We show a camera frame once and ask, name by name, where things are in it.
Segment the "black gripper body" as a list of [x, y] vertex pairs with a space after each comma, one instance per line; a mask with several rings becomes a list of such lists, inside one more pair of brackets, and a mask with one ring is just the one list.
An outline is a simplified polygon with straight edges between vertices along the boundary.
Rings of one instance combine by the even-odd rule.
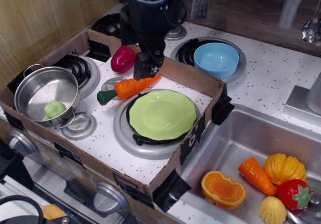
[[180, 0], [168, 0], [156, 6], [130, 1], [121, 8], [120, 13], [126, 13], [129, 17], [141, 51], [152, 56], [155, 53], [164, 54], [165, 36], [183, 22], [180, 15], [184, 7]]

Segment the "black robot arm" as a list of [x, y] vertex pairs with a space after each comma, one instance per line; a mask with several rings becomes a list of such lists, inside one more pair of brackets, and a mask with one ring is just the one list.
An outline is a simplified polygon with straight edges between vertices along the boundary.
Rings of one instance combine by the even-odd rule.
[[120, 11], [123, 46], [138, 44], [133, 77], [155, 77], [164, 61], [166, 34], [185, 22], [186, 0], [127, 0]]

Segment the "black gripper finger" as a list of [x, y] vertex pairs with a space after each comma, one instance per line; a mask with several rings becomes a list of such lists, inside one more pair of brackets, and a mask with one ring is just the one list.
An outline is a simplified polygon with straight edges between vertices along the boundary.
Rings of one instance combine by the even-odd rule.
[[120, 36], [122, 46], [137, 44], [137, 37], [126, 13], [120, 13]]
[[147, 52], [137, 53], [134, 65], [134, 79], [154, 78], [162, 67], [164, 58], [163, 53], [155, 53], [152, 56], [149, 56]]

